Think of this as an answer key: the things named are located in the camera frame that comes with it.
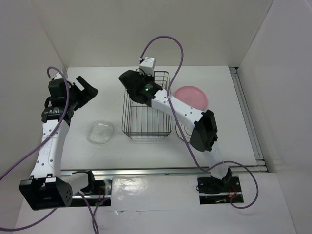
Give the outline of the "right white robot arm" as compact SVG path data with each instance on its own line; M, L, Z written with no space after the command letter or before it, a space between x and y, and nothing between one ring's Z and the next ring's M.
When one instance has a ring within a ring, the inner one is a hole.
M128 70L119 78L132 101L145 104L176 118L191 131L187 146L202 152L208 161L213 186L224 191L230 184L232 171L224 163L217 142L217 124L212 111L193 108L169 95L167 90L140 72Z

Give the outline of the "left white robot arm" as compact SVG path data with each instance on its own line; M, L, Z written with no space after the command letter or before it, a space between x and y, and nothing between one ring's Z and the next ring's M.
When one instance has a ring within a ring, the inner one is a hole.
M74 112L87 104L97 94L83 77L76 78L83 90L74 83L65 86L63 79L49 82L50 96L41 114L42 142L38 158L29 179L22 180L19 190L33 210L69 207L79 191L86 195L96 190L94 175L90 170L61 175L61 159L66 136Z

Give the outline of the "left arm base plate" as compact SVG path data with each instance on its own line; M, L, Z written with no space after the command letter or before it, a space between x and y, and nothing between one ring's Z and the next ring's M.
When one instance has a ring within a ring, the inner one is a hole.
M111 206L113 180L100 179L94 180L92 186L80 190L79 192L86 198L91 207L108 207Z

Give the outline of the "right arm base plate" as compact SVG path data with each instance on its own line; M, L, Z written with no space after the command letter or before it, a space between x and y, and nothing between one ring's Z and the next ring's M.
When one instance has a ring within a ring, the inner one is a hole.
M195 188L199 193L200 205L206 204L226 204L243 203L244 198L240 186L240 180L237 176L230 179L226 187L218 186L212 177L199 177Z

